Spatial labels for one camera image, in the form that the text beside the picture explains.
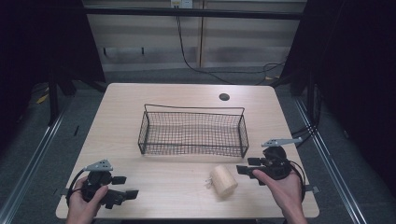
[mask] cable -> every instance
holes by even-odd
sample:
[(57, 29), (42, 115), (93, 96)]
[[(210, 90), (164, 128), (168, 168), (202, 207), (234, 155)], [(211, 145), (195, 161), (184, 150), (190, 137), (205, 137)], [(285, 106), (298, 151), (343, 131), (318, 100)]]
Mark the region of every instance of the cable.
[(307, 133), (309, 133), (309, 135), (303, 140), (303, 142), (301, 142), (299, 145), (296, 146), (297, 148), (302, 146), (315, 132), (318, 131), (318, 126), (319, 126), (319, 122), (320, 122), (320, 114), (321, 114), (321, 106), (322, 106), (322, 100), (323, 100), (323, 97), (321, 96), (320, 91), (318, 90), (318, 87), (316, 87), (316, 96), (317, 97), (316, 97), (315, 105), (317, 106), (317, 109), (316, 109), (316, 111), (315, 111), (316, 113), (313, 117), (313, 122), (309, 126), (303, 127), (300, 130), (293, 132), (291, 134), (293, 137), (301, 137), (301, 136), (304, 136)]
[[(230, 81), (227, 81), (227, 80), (225, 80), (225, 79), (222, 79), (222, 78), (220, 78), (220, 77), (218, 77), (218, 76), (216, 76), (216, 75), (214, 75), (214, 74), (221, 74), (221, 73), (260, 74), (260, 73), (264, 73), (264, 78), (263, 78), (260, 82), (254, 84), (254, 85), (258, 86), (258, 85), (262, 84), (262, 83), (266, 80), (266, 77), (267, 77), (266, 72), (271, 71), (271, 70), (277, 68), (277, 67), (280, 66), (280, 65), (284, 65), (284, 63), (285, 63), (285, 62), (282, 62), (282, 63), (268, 63), (268, 64), (266, 64), (266, 65), (263, 67), (262, 71), (258, 71), (258, 72), (235, 72), (235, 71), (206, 72), (206, 71), (198, 70), (198, 69), (195, 69), (195, 68), (191, 67), (191, 66), (189, 65), (189, 63), (187, 62), (187, 60), (186, 60), (186, 55), (185, 55), (185, 52), (184, 52), (184, 45), (183, 45), (183, 38), (182, 38), (182, 35), (181, 35), (181, 22), (180, 22), (180, 17), (179, 17), (179, 16), (177, 16), (177, 31), (178, 31), (178, 38), (179, 38), (179, 41), (180, 41), (181, 54), (182, 54), (182, 56), (183, 56), (184, 63), (185, 63), (192, 71), (195, 71), (195, 72), (198, 72), (198, 73), (202, 73), (202, 74), (210, 75), (210, 76), (212, 76), (212, 77), (214, 77), (214, 78), (216, 78), (216, 79), (218, 79), (218, 80), (220, 80), (220, 81), (222, 81), (222, 82), (225, 82), (225, 83), (227, 83), (227, 84), (230, 84), (230, 85), (237, 85), (237, 84), (232, 83), (232, 82), (230, 82)], [(274, 65), (274, 67), (265, 70), (265, 68), (266, 68), (267, 66), (269, 66), (269, 65)]]
[(302, 175), (300, 174), (300, 172), (292, 165), (290, 165), (291, 169), (297, 174), (297, 176), (300, 178), (300, 184), (301, 184), (301, 201), (304, 200), (305, 198), (305, 173), (303, 168), (297, 164), (295, 161), (290, 161), (291, 163), (293, 163), (294, 165), (297, 165), (298, 168), (300, 169), (300, 171), (303, 173)]
[(67, 195), (66, 195), (66, 203), (67, 203), (67, 206), (69, 206), (70, 197), (71, 197), (72, 194), (75, 192), (75, 191), (73, 190), (73, 187), (75, 186), (75, 184), (76, 184), (78, 178), (81, 176), (82, 173), (84, 173), (84, 169), (82, 169), (82, 170), (80, 170), (80, 171), (78, 172), (78, 174), (75, 176), (75, 178), (73, 179), (72, 183), (71, 183), (70, 186), (69, 186), (69, 190), (67, 191)]
[(79, 190), (82, 190), (82, 189), (83, 189), (83, 188), (81, 188), (81, 189), (73, 189), (72, 194), (73, 194), (74, 192), (79, 191)]

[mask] black wire basket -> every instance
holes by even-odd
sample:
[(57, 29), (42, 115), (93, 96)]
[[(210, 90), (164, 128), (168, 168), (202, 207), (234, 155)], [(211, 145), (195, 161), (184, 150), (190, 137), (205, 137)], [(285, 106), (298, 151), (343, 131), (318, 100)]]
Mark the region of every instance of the black wire basket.
[[(236, 110), (240, 113), (222, 113)], [(248, 151), (244, 111), (243, 107), (145, 105), (138, 140), (140, 151), (150, 155), (212, 154), (244, 158)]]

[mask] human hand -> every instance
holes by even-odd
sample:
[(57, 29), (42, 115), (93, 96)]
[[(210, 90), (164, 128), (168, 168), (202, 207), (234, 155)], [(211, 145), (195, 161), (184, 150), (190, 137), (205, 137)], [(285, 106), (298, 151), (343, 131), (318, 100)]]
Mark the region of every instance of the human hand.
[(271, 190), (276, 204), (282, 209), (289, 224), (307, 223), (302, 206), (301, 182), (294, 171), (280, 180), (274, 180), (260, 170), (254, 170), (253, 174)]
[[(77, 181), (76, 189), (81, 189), (87, 176)], [(96, 191), (93, 198), (87, 203), (82, 198), (81, 190), (76, 190), (71, 196), (69, 201), (69, 212), (67, 214), (67, 224), (91, 224), (93, 218), (96, 217), (101, 204), (99, 202), (105, 197), (108, 186), (102, 186)]]

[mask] table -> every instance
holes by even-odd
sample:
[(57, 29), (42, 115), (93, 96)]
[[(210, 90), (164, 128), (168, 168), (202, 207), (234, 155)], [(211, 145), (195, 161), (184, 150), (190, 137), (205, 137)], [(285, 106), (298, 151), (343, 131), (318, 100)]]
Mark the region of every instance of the table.
[[(222, 93), (229, 94), (230, 100), (220, 100)], [(246, 157), (141, 155), (137, 141), (144, 104), (244, 107), (250, 145)], [(108, 159), (114, 167), (113, 176), (127, 176), (125, 185), (109, 185), (109, 188), (140, 191), (135, 200), (115, 205), (111, 210), (102, 208), (98, 218), (282, 217), (270, 190), (246, 175), (239, 175), (235, 167), (236, 164), (247, 165), (249, 157), (262, 157), (261, 143), (271, 138), (291, 138), (271, 87), (114, 83), (107, 88), (67, 186), (84, 166)], [(289, 160), (302, 165), (294, 145), (284, 148)], [(238, 182), (233, 194), (226, 198), (220, 198), (214, 188), (207, 188), (206, 184), (210, 171), (219, 164), (226, 166)], [(303, 206), (307, 217), (318, 215), (312, 192), (306, 193)], [(66, 218), (64, 197), (56, 215)]]

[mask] beige cylinder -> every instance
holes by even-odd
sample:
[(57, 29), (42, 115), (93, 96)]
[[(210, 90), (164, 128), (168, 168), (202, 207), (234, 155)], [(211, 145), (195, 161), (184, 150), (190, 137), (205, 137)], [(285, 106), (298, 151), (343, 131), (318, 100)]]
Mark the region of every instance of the beige cylinder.
[(210, 172), (210, 176), (212, 177), (212, 184), (220, 197), (231, 194), (238, 187), (233, 175), (224, 165), (215, 167)]

